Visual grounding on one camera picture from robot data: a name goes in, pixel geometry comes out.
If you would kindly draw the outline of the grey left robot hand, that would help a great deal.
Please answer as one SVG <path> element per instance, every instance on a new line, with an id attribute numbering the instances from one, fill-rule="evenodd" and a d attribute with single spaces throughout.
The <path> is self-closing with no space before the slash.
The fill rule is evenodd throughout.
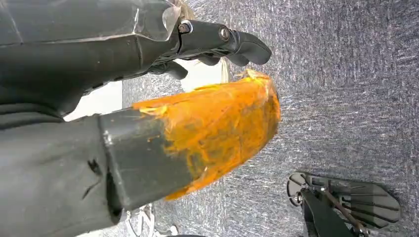
<path id="1" fill-rule="evenodd" d="M 171 151 L 146 105 L 74 121 L 83 96 L 146 74 L 187 76 L 177 60 L 263 65 L 258 37 L 188 19 L 179 0 L 0 3 L 0 234 L 75 237 L 125 211 L 181 195 L 209 172 Z"/>

